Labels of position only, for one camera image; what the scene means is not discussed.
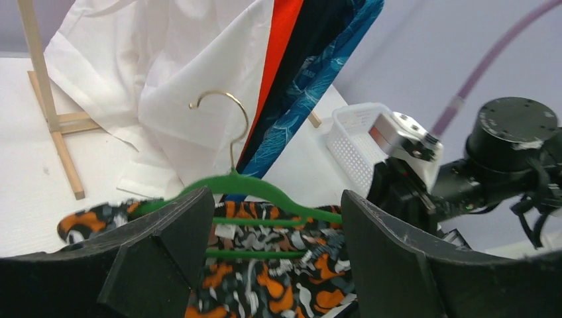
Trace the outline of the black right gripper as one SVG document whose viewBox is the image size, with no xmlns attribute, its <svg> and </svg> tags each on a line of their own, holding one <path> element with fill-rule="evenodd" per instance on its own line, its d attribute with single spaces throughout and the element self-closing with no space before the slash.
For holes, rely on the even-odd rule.
<svg viewBox="0 0 562 318">
<path fill-rule="evenodd" d="M 470 245 L 456 229 L 444 232 L 438 225 L 437 208 L 425 184 L 405 161 L 387 158 L 376 163 L 367 201 L 401 221 L 454 245 Z"/>
</svg>

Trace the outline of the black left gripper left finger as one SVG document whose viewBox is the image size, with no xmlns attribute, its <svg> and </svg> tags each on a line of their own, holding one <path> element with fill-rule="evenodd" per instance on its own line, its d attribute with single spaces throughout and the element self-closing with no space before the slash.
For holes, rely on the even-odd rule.
<svg viewBox="0 0 562 318">
<path fill-rule="evenodd" d="M 215 202 L 198 189 L 53 252 L 1 259 L 2 317 L 183 317 Z"/>
</svg>

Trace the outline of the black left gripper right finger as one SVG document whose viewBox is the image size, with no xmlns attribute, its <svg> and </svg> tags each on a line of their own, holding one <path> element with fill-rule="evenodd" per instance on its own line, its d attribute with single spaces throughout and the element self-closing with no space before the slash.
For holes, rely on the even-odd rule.
<svg viewBox="0 0 562 318">
<path fill-rule="evenodd" d="M 360 317 L 560 317 L 561 253 L 513 260 L 448 243 L 353 191 L 341 198 Z"/>
</svg>

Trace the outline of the clear plastic basket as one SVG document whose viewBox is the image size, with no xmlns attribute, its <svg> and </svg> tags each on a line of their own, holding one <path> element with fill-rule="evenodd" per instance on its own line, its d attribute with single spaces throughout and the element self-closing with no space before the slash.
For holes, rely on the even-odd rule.
<svg viewBox="0 0 562 318">
<path fill-rule="evenodd" d="M 332 112 L 327 149 L 361 195 L 370 190 L 374 166 L 387 158 L 371 137 L 370 128 L 379 115 L 389 111 L 381 103 L 360 103 Z"/>
</svg>

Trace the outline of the camouflage orange grey shorts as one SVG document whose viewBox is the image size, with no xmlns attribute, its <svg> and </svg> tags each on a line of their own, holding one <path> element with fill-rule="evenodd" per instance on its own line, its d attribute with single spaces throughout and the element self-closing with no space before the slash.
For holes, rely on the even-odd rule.
<svg viewBox="0 0 562 318">
<path fill-rule="evenodd" d="M 74 244 L 126 225 L 157 200 L 103 203 L 64 217 L 58 236 Z M 300 220 L 267 202 L 224 201 L 215 216 Z M 290 228 L 213 225 L 216 251 L 303 252 L 298 259 L 206 258 L 185 317 L 344 317 L 357 295 L 342 225 L 309 218 Z"/>
</svg>

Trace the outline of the green hanger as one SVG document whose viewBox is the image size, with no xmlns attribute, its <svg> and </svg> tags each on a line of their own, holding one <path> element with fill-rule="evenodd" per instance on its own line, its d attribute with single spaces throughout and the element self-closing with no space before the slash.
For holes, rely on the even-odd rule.
<svg viewBox="0 0 562 318">
<path fill-rule="evenodd" d="M 187 188 L 182 190 L 179 195 L 174 199 L 170 200 L 157 200 L 148 201 L 139 205 L 132 213 L 134 217 L 141 217 L 146 214 L 152 213 L 162 207 L 165 207 L 175 199 L 183 194 L 187 194 L 195 189 L 202 187 L 208 187 L 213 194 L 245 194 L 269 201 L 276 207 L 281 208 L 284 211 L 292 212 L 293 214 L 300 217 L 299 220 L 286 220 L 286 219 L 240 219 L 240 218 L 226 218 L 226 217 L 214 217 L 214 225 L 250 225 L 250 226 L 265 226 L 265 227 L 282 227 L 282 228 L 292 228 L 300 225 L 305 225 L 308 223 L 309 219 L 316 219 L 320 221 L 326 221 L 328 223 L 342 224 L 342 217 L 336 213 L 329 213 L 327 211 L 322 211 L 319 209 L 313 209 L 310 207 L 305 207 L 300 205 L 290 199 L 281 189 L 272 185 L 261 179 L 240 175 L 235 167 L 234 160 L 234 150 L 233 147 L 235 143 L 240 142 L 244 136 L 249 132 L 249 117 L 247 111 L 245 110 L 243 104 L 232 94 L 220 90 L 209 90 L 201 93 L 197 99 L 196 103 L 190 103 L 190 109 L 199 108 L 202 100 L 209 95 L 224 95 L 233 101 L 238 108 L 241 110 L 244 120 L 245 127 L 243 132 L 235 137 L 229 146 L 229 153 L 231 159 L 231 169 L 226 175 L 212 176 L 204 179 L 200 179 Z M 251 259 L 251 258 L 261 258 L 261 259 L 288 259 L 288 258 L 301 258 L 304 254 L 303 252 L 265 252 L 265 251 L 236 251 L 236 250 L 213 250 L 207 249 L 206 254 L 211 258 L 233 258 L 233 259 Z"/>
</svg>

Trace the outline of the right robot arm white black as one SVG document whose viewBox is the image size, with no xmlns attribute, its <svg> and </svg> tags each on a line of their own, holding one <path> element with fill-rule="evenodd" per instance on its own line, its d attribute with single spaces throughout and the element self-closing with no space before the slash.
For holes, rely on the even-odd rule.
<svg viewBox="0 0 562 318">
<path fill-rule="evenodd" d="M 478 111 L 464 156 L 442 163 L 443 145 L 412 117 L 383 113 L 370 136 L 385 153 L 367 200 L 430 234 L 440 222 L 511 206 L 535 248 L 550 216 L 561 214 L 561 128 L 546 105 L 502 97 Z"/>
</svg>

